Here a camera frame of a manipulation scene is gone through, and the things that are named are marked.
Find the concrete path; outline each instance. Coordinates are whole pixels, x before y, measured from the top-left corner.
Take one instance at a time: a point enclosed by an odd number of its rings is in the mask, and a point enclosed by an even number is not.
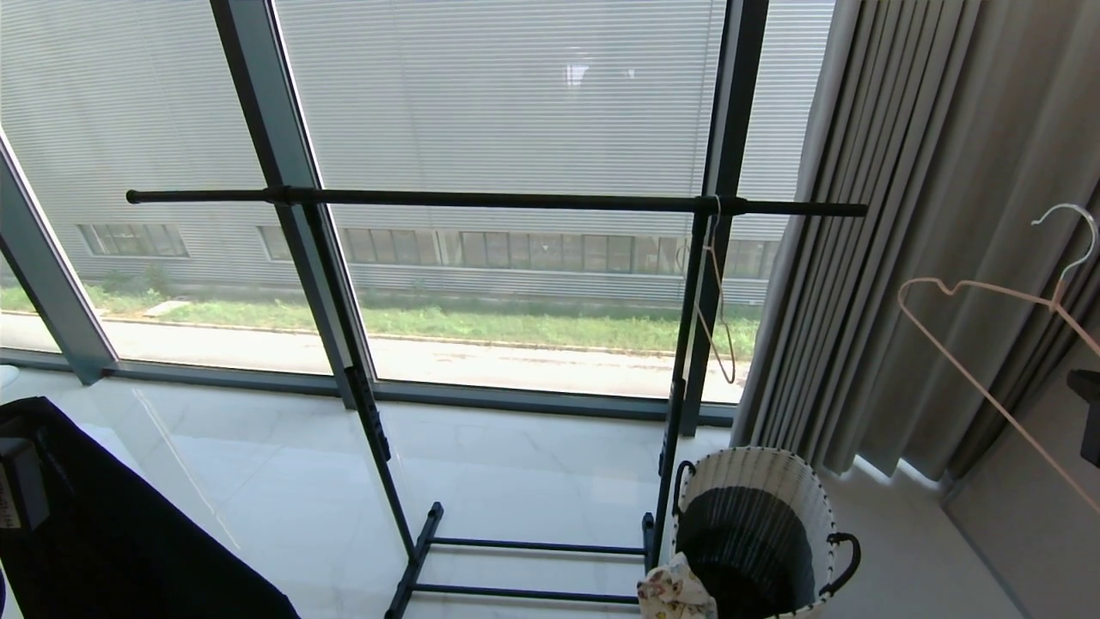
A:
[[[197,366],[331,374],[317,335],[103,320],[119,357]],[[57,351],[37,317],[0,314],[0,345]],[[614,396],[668,396],[672,357],[409,342],[371,338],[382,379]],[[703,397],[737,402],[748,366],[727,385],[714,358]]]

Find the woven basket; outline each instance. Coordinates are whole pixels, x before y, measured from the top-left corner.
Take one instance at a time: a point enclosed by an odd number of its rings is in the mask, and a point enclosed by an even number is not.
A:
[[[859,542],[837,533],[821,480],[789,452],[735,447],[683,462],[675,496],[673,553],[686,555],[719,619],[817,617],[859,566]],[[834,581],[842,542],[851,563]]]

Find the corrugated metal wall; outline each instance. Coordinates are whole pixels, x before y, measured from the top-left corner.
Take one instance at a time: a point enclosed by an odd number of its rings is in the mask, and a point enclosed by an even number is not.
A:
[[[702,184],[721,0],[277,7],[331,186],[691,195]],[[741,194],[789,198],[832,3],[772,0],[770,10]],[[298,285],[256,231],[277,224],[270,207],[123,199],[132,187],[263,184],[209,4],[2,0],[0,95],[0,123],[81,276],[156,263],[193,284]],[[681,235],[690,226],[661,213],[334,210],[340,225],[394,229]],[[108,222],[175,223],[190,257],[91,255],[76,225]],[[784,222],[741,217],[734,236],[776,240]],[[656,275],[352,272],[360,285],[654,300],[676,298],[682,285]],[[758,302],[765,283],[727,288],[732,300]]]

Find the grass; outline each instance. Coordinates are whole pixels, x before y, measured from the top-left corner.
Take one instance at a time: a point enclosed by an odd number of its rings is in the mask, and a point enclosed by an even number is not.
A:
[[[109,292],[98,286],[86,286],[97,308],[112,318],[141,319],[148,307],[164,299],[144,294]],[[548,347],[614,349],[630,352],[664,352],[675,350],[680,320],[674,312],[629,307],[570,308],[531,303],[487,303],[440,299],[405,299],[386,302],[367,300],[361,308],[369,333],[376,336],[413,336],[426,339],[505,342]],[[6,311],[33,312],[34,308],[19,287],[0,290],[0,306]],[[752,356],[756,331],[760,324],[759,308],[727,308],[734,353],[738,360]],[[315,331],[309,307],[300,301],[249,301],[198,299],[153,322],[190,323],[253,329]],[[721,333],[716,344],[724,354],[729,350]]]

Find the gray curtain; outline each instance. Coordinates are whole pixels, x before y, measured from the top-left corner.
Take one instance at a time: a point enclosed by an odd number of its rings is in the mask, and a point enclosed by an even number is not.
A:
[[[1088,244],[1063,201],[1100,211],[1100,2],[838,0],[811,113],[801,199],[870,205],[793,219],[769,287],[732,444],[845,471],[857,455],[961,475],[996,410],[901,316],[917,275],[1050,294]],[[1100,268],[1072,274],[1070,312]],[[1022,300],[914,288],[909,305],[1009,410],[1076,338]]]

